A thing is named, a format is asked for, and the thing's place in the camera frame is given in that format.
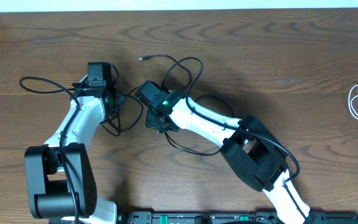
wooden table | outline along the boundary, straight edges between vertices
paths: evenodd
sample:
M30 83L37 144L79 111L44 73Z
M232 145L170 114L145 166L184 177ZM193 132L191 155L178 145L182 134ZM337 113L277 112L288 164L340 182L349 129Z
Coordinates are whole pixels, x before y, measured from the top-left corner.
M45 223L29 212L23 156L68 111L67 95L26 92L20 77L70 86L86 74L87 62L105 61L121 73L117 87L129 91L145 80L160 83L172 65L167 58L138 60L152 54L202 59L194 97L214 94L237 117L261 119L298 158L295 185L311 207L358 212L358 121L347 109L347 94L358 83L358 9L1 13L0 223ZM185 65L198 72L196 62ZM178 68L168 85L186 81ZM139 112L139 105L126 108L126 121ZM96 130L88 155L101 196L126 209L272 208L221 155L176 151L144 126L144 115L119 138ZM172 136L199 151L217 149L189 131Z

